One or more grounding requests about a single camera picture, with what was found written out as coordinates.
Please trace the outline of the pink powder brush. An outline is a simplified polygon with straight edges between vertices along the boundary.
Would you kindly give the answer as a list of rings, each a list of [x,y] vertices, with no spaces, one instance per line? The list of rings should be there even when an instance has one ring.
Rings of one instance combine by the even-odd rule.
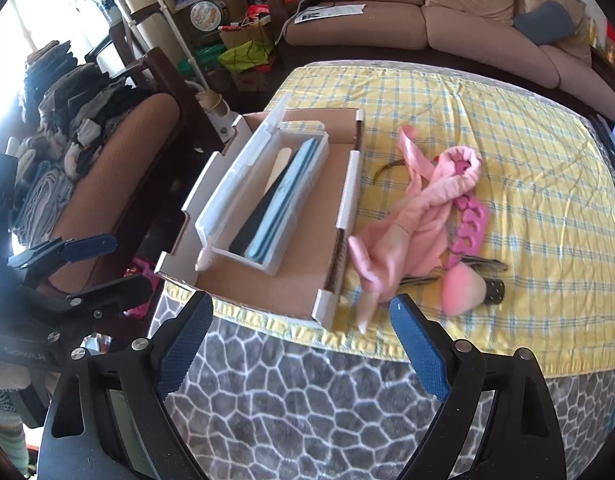
[[[448,270],[441,284],[441,308],[450,318],[476,307],[501,304],[506,286],[496,278],[482,278],[470,266],[459,263]]]

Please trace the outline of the metal nail clipper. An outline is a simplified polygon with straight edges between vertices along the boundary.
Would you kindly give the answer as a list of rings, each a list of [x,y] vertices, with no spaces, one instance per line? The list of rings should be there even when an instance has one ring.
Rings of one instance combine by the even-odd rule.
[[[486,259],[477,256],[463,255],[458,260],[459,263],[464,263],[469,268],[475,271],[484,271],[485,273],[501,273],[508,270],[506,263],[497,259]],[[440,269],[434,269],[431,274],[425,276],[406,275],[400,281],[400,286],[415,286],[426,285],[437,281],[441,278],[443,272]]]

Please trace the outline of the black nail file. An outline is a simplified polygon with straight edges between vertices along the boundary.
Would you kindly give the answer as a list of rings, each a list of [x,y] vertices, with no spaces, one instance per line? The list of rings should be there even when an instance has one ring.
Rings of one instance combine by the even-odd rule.
[[[229,251],[252,261],[262,262],[288,210],[298,181],[298,163],[290,159],[286,169],[258,202],[229,246]]]

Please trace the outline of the pink towel headband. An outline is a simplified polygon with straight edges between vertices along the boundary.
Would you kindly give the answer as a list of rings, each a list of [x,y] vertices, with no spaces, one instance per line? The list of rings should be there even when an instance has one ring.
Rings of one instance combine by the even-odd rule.
[[[455,160],[479,160],[479,168],[455,172]],[[453,146],[437,156],[431,180],[409,182],[390,213],[349,238],[350,259],[361,279],[356,306],[358,330],[367,328],[381,302],[392,299],[406,275],[425,276],[441,266],[447,248],[446,223],[456,198],[472,191],[481,172],[477,151]]]

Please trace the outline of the pink toe separator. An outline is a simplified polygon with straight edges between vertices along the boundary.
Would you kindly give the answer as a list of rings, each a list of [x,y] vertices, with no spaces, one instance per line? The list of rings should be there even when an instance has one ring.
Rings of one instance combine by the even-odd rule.
[[[471,157],[467,159],[455,160],[454,166],[457,176],[462,176],[466,171],[478,169],[479,160],[477,158],[472,159]]]
[[[452,269],[464,256],[478,257],[490,221],[490,211],[474,195],[463,195],[454,200],[454,206],[461,214],[460,225],[444,268]]]

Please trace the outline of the clear plastic storage case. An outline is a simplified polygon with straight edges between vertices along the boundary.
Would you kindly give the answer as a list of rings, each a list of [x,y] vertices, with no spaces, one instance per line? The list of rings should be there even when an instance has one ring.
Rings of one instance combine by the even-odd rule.
[[[286,125],[289,100],[284,96],[262,120],[196,218],[198,272],[219,258],[278,272],[329,155],[326,131]]]

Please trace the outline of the blue nail buffer block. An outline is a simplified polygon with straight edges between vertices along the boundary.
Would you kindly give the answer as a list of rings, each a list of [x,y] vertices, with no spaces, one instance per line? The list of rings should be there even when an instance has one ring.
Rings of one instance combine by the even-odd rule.
[[[234,240],[234,248],[239,249],[239,254],[244,258],[256,263],[265,260],[272,239],[298,187],[298,181],[309,168],[318,144],[316,138],[310,138],[300,146],[245,221],[238,239]]]

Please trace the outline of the white nail file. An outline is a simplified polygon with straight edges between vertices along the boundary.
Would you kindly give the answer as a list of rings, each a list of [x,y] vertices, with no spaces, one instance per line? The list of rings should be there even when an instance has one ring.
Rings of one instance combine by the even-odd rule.
[[[267,179],[265,192],[268,192],[272,185],[276,182],[283,170],[286,169],[286,165],[290,162],[292,156],[291,148],[282,148],[275,159],[274,165],[272,165],[272,171]]]

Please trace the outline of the grey nail file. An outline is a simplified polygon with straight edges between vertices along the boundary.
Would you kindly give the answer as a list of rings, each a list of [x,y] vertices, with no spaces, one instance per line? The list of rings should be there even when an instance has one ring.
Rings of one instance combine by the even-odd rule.
[[[202,247],[198,257],[196,257],[196,264],[194,268],[196,272],[202,273],[208,271],[214,263],[219,259],[219,254],[214,247]]]

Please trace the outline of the brown chair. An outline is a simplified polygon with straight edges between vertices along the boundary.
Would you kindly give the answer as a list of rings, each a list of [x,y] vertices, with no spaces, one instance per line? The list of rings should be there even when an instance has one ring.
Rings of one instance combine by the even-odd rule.
[[[111,234],[117,248],[108,255],[67,264],[48,278],[49,285],[70,294],[125,274],[154,217],[140,196],[142,186],[178,122],[178,104],[167,93],[150,96],[122,120],[76,185],[51,233],[64,240]]]

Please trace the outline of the white cardboard box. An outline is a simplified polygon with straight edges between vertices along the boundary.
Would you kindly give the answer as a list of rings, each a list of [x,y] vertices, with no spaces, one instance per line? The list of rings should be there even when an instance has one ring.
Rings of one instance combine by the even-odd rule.
[[[182,206],[158,258],[162,278],[266,314],[330,330],[354,228],[364,113],[353,108],[240,116]]]

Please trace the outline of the yellow plaid tablecloth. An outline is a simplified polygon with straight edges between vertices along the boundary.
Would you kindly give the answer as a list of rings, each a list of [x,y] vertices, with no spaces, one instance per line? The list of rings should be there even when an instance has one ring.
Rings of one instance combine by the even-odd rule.
[[[480,350],[531,349],[545,375],[615,370],[615,171],[589,122],[536,93],[459,70],[332,61],[294,70],[276,91],[293,108],[365,115],[357,222],[381,218],[406,190],[397,133],[417,130],[423,154],[475,148],[475,188],[489,208],[482,254],[506,263],[505,299],[444,318],[437,285],[411,289],[429,318]]]

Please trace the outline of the paper sheet on sofa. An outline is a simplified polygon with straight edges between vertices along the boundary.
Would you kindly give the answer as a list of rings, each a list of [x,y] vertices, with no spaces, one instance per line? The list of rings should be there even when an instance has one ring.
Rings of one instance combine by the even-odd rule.
[[[303,24],[328,18],[341,18],[341,16],[361,15],[364,13],[365,4],[344,4],[344,6],[311,6],[301,11],[296,18],[295,24]]]

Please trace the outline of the brown sofa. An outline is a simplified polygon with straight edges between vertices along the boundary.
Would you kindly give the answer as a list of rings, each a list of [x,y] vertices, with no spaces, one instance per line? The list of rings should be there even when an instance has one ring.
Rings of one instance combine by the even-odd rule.
[[[615,120],[615,90],[594,70],[583,0],[561,3],[575,24],[573,36],[537,46],[513,27],[513,19],[548,0],[321,0],[321,6],[365,4],[361,15],[303,24],[291,21],[284,41],[310,56],[346,48],[462,58],[571,96]]]

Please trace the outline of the grey blue cushion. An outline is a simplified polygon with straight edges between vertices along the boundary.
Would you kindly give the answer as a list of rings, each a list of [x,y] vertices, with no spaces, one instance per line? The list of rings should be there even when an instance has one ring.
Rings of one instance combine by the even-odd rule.
[[[567,9],[558,1],[548,0],[535,10],[518,14],[513,27],[537,46],[555,44],[575,33],[575,24]]]

